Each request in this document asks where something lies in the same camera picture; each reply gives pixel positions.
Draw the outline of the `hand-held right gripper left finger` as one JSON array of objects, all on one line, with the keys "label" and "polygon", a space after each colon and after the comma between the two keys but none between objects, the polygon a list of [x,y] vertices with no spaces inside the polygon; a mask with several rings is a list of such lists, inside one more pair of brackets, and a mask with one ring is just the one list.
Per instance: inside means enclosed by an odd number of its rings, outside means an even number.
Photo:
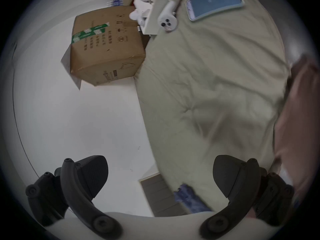
[{"label": "hand-held right gripper left finger", "polygon": [[54,174],[45,172],[25,193],[32,214],[44,227],[65,218],[70,208],[77,218],[99,236],[121,236],[120,223],[98,210],[92,200],[108,179],[107,160],[92,155],[74,162],[66,158]]}]

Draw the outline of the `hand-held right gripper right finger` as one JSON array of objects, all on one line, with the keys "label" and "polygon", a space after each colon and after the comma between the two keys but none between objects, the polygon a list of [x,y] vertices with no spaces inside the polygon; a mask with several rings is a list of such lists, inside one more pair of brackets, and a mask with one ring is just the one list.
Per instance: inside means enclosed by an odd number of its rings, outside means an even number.
[{"label": "hand-held right gripper right finger", "polygon": [[276,173],[267,174],[255,158],[247,162],[218,155],[213,164],[214,182],[229,200],[228,205],[200,226],[202,237],[222,237],[253,209],[255,218],[270,226],[284,224],[294,188]]}]

